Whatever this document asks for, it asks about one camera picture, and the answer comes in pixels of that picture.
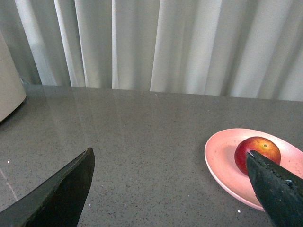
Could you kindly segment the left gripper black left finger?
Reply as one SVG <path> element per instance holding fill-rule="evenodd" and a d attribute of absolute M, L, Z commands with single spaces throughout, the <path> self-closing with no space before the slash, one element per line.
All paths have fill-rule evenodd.
<path fill-rule="evenodd" d="M 90 191 L 95 155 L 87 148 L 0 213 L 2 227 L 75 227 Z"/>

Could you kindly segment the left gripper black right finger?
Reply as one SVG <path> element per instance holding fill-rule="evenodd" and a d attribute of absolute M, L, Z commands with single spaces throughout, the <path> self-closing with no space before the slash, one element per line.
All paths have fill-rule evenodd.
<path fill-rule="evenodd" d="M 269 158 L 246 154 L 248 176 L 255 195 L 276 227 L 303 225 L 303 180 Z"/>

